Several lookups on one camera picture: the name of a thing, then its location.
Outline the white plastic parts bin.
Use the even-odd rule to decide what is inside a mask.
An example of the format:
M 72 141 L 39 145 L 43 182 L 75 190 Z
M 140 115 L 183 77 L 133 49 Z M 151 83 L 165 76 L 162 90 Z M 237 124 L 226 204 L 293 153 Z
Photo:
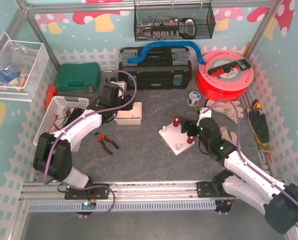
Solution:
M 114 120 L 117 125 L 140 125 L 142 121 L 142 103 L 134 102 L 131 110 L 119 110 Z

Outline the large red spring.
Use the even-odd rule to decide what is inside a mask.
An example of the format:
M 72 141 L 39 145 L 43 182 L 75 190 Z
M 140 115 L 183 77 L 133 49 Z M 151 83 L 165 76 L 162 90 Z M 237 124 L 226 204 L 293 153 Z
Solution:
M 193 136 L 189 136 L 187 139 L 187 143 L 188 144 L 192 144 L 194 142 L 194 137 Z
M 178 117 L 176 117 L 174 120 L 173 120 L 173 126 L 176 128 L 179 126 L 179 123 L 180 123 L 180 119 Z

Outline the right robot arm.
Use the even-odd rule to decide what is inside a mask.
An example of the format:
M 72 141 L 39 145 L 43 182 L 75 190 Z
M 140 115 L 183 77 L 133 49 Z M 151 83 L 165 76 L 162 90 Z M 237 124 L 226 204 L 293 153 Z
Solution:
M 268 175 L 248 160 L 239 149 L 222 137 L 215 120 L 200 112 L 198 121 L 180 119 L 181 132 L 197 137 L 206 155 L 226 168 L 220 174 L 225 193 L 243 200 L 257 209 L 279 234 L 286 234 L 298 224 L 298 186 Z

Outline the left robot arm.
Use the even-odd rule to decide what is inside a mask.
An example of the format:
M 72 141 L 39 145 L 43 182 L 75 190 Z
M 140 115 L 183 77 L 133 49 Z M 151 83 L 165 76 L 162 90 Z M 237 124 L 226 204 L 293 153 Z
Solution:
M 56 180 L 78 189 L 87 186 L 90 177 L 73 167 L 72 150 L 91 131 L 113 120 L 119 110 L 132 109 L 135 96 L 125 94 L 126 88 L 124 81 L 105 84 L 101 96 L 75 120 L 59 131 L 40 135 L 33 167 L 44 174 L 45 185 Z

